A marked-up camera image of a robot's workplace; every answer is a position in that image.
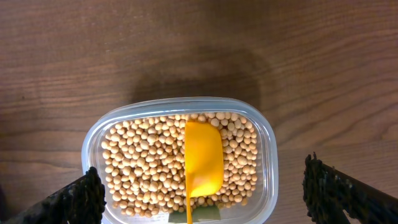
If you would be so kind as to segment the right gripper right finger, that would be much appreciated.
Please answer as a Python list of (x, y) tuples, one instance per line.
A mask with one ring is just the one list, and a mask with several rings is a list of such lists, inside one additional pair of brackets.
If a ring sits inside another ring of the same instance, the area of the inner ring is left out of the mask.
[(397, 199), (324, 164), (316, 154), (305, 159), (303, 201), (316, 224), (397, 224)]

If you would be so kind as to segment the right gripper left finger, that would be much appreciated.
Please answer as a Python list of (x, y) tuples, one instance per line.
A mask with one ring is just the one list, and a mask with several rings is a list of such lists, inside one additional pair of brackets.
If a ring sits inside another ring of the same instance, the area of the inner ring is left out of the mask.
[(84, 176), (3, 224), (101, 224), (105, 194), (97, 169), (90, 167)]

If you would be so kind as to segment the yellow measuring scoop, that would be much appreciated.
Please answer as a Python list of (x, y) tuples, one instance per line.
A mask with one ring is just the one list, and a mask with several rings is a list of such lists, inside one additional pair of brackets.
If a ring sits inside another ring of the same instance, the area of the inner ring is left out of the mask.
[(189, 121), (185, 127), (187, 223), (192, 224), (190, 199), (213, 195), (224, 178), (223, 147), (217, 128)]

